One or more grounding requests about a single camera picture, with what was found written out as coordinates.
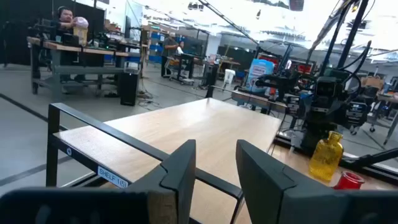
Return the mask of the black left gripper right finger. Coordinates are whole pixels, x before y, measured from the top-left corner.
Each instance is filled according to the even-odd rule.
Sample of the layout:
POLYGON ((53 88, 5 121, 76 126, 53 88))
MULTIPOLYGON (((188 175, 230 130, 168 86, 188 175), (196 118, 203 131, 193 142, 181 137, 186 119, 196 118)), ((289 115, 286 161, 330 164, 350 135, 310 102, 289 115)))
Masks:
POLYGON ((242 139, 236 164, 252 223, 397 223, 395 190, 335 190, 242 139))

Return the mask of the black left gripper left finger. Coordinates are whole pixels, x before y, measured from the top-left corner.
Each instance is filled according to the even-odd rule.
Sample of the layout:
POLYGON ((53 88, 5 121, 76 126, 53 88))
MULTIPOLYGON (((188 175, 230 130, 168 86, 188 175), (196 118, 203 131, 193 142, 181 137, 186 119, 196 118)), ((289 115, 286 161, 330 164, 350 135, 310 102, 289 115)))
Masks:
POLYGON ((1 223, 188 223, 196 142, 124 189, 29 187, 1 197, 1 223))

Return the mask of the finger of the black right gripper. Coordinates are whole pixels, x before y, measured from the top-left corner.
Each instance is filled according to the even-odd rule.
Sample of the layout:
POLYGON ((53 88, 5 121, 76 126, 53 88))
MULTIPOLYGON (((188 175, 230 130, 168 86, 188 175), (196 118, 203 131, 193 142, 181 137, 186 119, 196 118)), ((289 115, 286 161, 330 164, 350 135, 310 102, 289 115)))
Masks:
POLYGON ((257 87, 271 87, 278 88, 279 87, 280 78, 278 77, 259 77, 254 84, 257 87))

